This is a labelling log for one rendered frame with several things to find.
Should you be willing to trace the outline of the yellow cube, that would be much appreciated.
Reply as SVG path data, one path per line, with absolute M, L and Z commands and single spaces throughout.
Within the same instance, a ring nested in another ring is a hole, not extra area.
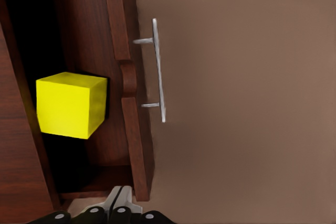
M 87 140 L 106 117 L 108 79 L 62 72 L 36 80 L 43 133 Z

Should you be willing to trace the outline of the dark wood cabinet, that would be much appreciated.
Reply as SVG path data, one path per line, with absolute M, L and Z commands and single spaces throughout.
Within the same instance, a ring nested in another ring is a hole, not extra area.
M 65 69 L 54 0 L 0 0 L 0 223 L 60 207 L 35 82 Z

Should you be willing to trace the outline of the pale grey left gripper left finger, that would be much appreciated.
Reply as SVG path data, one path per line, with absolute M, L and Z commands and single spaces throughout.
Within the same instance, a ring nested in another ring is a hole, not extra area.
M 28 224 L 107 224 L 122 187 L 116 186 L 105 201 L 86 207 L 79 215 L 72 217 L 60 210 L 28 222 Z

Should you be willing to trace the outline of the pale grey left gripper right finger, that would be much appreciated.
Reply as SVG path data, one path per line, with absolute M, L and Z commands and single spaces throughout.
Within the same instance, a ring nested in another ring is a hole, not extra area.
M 159 211 L 143 212 L 143 208 L 132 202 L 130 186 L 116 186 L 108 196 L 108 224 L 175 224 Z

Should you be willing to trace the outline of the dark wood drawer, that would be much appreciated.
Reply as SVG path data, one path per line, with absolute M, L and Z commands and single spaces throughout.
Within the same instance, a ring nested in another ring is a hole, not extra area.
M 154 151 L 136 0 L 54 0 L 70 72 L 106 77 L 105 121 L 85 140 L 88 162 L 64 199 L 103 197 L 130 185 L 138 201 L 150 198 Z

